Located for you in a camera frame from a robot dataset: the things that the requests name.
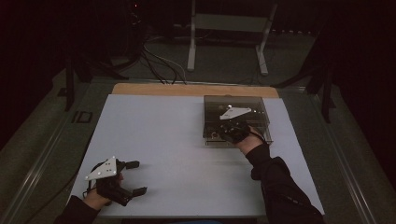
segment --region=transparent box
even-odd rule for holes
[[[219,128],[227,120],[244,121],[256,128],[270,145],[273,141],[268,129],[270,121],[261,97],[254,96],[204,96],[204,139],[207,146],[230,146],[219,137]],[[232,119],[220,119],[232,107],[250,108],[251,111]]]

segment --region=black sleeve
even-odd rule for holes
[[[324,223],[322,214],[290,176],[286,163],[271,158],[266,144],[247,155],[253,165],[251,177],[262,182],[262,196],[270,223]]]
[[[54,224],[91,224],[100,212],[89,207],[77,196],[72,196]]]

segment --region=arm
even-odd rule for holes
[[[291,178],[286,163],[270,157],[266,143],[251,134],[236,146],[253,165],[251,177],[262,182],[270,223],[324,223],[321,213]]]
[[[83,200],[73,195],[54,224],[91,224],[109,202],[109,199],[97,194],[96,189],[91,190]]]

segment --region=white tabletop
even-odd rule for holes
[[[274,143],[291,175],[322,213],[318,194],[281,99],[264,99]],[[94,165],[115,156],[140,161],[123,170],[122,187],[148,187],[123,207],[105,207],[104,217],[259,217],[265,215],[260,182],[237,148],[207,147],[204,97],[109,95],[71,194],[88,186]]]

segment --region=metal stand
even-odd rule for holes
[[[267,64],[263,55],[265,43],[271,30],[272,22],[276,13],[277,4],[273,4],[268,18],[262,17],[243,17],[201,14],[195,11],[195,0],[192,0],[191,6],[191,42],[187,70],[192,72],[195,67],[195,30],[228,30],[243,32],[262,32],[262,42],[256,46],[257,59],[262,75],[268,75]]]

